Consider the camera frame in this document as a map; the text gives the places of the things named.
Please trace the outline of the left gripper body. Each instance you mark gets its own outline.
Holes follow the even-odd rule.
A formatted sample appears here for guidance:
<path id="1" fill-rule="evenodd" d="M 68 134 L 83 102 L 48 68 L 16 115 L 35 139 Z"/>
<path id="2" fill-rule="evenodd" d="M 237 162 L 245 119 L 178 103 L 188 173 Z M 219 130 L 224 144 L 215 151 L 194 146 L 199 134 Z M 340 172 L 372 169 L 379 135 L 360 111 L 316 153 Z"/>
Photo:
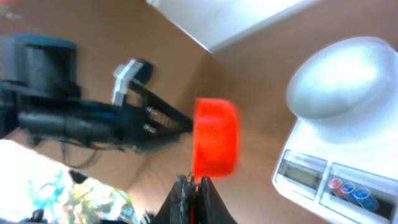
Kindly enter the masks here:
<path id="1" fill-rule="evenodd" d="M 133 147 L 143 136 L 144 110 L 128 102 L 128 90 L 122 106 L 69 97 L 68 120 L 63 125 L 62 142 L 92 150 L 122 150 Z"/>

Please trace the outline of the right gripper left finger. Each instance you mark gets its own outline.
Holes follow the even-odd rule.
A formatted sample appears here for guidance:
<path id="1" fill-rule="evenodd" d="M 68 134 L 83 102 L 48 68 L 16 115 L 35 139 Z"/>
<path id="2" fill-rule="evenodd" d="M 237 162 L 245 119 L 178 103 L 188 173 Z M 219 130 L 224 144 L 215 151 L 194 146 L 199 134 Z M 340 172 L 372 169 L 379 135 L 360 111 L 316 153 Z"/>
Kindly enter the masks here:
<path id="1" fill-rule="evenodd" d="M 192 174 L 178 175 L 165 202 L 150 221 L 153 224 L 189 224 L 196 184 Z"/>

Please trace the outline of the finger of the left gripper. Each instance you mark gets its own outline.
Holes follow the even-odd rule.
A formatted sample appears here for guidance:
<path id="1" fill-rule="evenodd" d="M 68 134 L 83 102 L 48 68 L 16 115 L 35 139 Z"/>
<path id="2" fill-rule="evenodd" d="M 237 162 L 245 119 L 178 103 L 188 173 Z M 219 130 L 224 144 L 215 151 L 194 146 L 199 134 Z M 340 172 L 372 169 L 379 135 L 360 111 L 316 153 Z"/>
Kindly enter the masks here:
<path id="1" fill-rule="evenodd" d="M 144 110 L 143 136 L 137 146 L 159 146 L 179 140 L 181 134 L 192 133 L 191 118 L 137 82 L 131 82 L 130 89 L 141 97 Z"/>

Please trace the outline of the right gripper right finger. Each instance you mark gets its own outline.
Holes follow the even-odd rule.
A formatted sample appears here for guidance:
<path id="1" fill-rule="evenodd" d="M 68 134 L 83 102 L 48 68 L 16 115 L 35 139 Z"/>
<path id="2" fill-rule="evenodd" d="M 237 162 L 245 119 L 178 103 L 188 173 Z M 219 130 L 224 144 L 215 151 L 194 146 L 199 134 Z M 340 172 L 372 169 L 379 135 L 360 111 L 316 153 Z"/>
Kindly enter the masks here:
<path id="1" fill-rule="evenodd" d="M 195 223 L 237 224 L 209 177 L 200 181 L 195 199 Z"/>

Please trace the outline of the orange measuring scoop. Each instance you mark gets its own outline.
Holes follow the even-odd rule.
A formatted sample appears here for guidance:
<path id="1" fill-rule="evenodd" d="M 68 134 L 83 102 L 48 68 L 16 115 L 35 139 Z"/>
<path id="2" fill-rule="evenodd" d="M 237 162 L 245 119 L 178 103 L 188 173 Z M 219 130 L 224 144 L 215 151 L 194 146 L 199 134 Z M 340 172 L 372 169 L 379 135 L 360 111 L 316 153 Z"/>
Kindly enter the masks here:
<path id="1" fill-rule="evenodd" d="M 233 173 L 238 162 L 239 138 L 239 112 L 234 103 L 219 98 L 197 98 L 193 119 L 195 180 Z"/>

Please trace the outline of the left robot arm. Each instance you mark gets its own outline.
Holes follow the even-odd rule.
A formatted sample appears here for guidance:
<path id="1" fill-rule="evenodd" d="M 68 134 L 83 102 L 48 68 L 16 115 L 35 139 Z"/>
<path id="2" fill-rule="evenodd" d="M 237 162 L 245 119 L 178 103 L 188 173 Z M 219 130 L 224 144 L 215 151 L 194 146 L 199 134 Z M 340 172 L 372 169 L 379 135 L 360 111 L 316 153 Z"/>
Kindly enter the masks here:
<path id="1" fill-rule="evenodd" d="M 115 69 L 110 103 L 84 100 L 75 43 L 46 36 L 1 37 L 1 136 L 25 130 L 31 146 L 57 141 L 95 151 L 148 150 L 193 131 L 193 120 L 147 89 L 154 66 Z"/>

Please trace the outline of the white digital kitchen scale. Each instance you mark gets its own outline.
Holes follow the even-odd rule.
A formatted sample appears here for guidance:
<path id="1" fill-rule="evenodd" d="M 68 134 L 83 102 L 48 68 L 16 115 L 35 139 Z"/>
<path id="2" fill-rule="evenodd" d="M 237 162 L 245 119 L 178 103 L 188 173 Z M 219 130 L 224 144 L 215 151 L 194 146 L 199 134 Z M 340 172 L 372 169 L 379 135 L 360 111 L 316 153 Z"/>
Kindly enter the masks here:
<path id="1" fill-rule="evenodd" d="M 397 223 L 397 129 L 333 144 L 297 121 L 272 183 L 282 196 L 330 223 Z"/>

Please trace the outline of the white bowl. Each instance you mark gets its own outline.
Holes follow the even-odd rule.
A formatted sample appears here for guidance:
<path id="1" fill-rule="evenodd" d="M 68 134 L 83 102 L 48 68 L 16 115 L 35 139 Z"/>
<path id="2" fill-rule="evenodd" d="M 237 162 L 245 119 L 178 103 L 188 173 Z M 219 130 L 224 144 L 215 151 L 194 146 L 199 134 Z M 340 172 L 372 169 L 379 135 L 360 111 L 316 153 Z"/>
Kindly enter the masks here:
<path id="1" fill-rule="evenodd" d="M 298 68 L 286 103 L 326 142 L 384 136 L 397 129 L 397 49 L 371 36 L 335 42 Z"/>

